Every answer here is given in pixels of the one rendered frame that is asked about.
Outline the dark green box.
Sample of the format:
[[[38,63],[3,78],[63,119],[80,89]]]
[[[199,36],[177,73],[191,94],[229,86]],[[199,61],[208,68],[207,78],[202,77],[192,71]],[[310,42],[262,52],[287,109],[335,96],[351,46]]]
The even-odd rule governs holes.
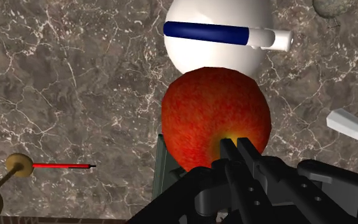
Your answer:
[[[153,200],[186,174],[186,171],[167,151],[162,134],[158,135],[156,146],[155,174],[152,191]]]

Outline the white round bowl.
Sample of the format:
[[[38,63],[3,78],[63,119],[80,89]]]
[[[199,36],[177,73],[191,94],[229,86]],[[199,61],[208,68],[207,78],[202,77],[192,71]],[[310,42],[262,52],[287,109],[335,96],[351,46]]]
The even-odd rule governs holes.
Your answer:
[[[173,0],[166,21],[272,28],[271,0]],[[250,46],[164,37],[173,65],[186,73],[201,67],[225,67],[251,76],[266,52]]]

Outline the white bottle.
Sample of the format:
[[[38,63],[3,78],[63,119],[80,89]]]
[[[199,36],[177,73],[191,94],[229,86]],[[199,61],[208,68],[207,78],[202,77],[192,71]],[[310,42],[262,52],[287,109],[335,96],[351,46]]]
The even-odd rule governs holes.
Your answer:
[[[341,134],[358,140],[358,117],[340,108],[326,117],[326,125]]]

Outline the blue and white marker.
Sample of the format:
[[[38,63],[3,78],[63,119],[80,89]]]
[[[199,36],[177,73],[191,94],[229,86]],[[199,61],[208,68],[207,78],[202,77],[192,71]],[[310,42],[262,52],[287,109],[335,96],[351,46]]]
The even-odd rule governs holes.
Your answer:
[[[173,38],[243,45],[262,50],[285,52],[291,49],[294,41],[291,31],[190,22],[165,22],[163,33]]]

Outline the grey-green round object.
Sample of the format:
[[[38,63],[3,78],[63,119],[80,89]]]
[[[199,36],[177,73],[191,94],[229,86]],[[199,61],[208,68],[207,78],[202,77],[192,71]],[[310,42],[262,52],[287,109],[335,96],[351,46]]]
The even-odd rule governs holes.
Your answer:
[[[346,13],[354,5],[355,0],[312,0],[312,6],[327,23],[327,28],[339,27],[336,17]]]

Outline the red pen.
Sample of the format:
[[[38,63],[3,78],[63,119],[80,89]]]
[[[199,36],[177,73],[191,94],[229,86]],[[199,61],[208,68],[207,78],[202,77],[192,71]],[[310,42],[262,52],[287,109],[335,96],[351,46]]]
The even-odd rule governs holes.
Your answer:
[[[46,164],[46,163],[35,163],[32,165],[34,168],[60,168],[60,169],[90,169],[96,167],[91,164]]]

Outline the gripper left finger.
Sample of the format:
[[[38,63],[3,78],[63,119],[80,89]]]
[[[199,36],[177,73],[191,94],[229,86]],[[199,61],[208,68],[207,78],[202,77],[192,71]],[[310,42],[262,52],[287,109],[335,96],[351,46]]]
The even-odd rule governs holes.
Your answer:
[[[221,159],[211,168],[190,170],[128,224],[215,224],[223,209],[229,215],[222,224],[273,224],[273,206],[253,177],[257,149],[247,138],[222,139],[220,147]]]

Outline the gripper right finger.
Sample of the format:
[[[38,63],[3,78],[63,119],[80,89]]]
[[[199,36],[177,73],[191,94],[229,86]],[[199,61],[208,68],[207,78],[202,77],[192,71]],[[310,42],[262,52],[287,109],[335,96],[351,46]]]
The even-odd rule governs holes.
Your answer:
[[[274,203],[292,202],[310,224],[358,224],[358,173],[312,159],[293,168],[262,156],[247,138],[237,147]]]

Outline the red apple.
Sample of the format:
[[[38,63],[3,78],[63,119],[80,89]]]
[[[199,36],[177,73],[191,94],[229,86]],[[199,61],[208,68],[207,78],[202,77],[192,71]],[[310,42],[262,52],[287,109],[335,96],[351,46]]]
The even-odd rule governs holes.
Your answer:
[[[258,84],[222,67],[196,69],[172,82],[162,99],[161,123],[167,151],[185,171],[218,160],[221,139],[246,137],[263,152],[272,130]]]

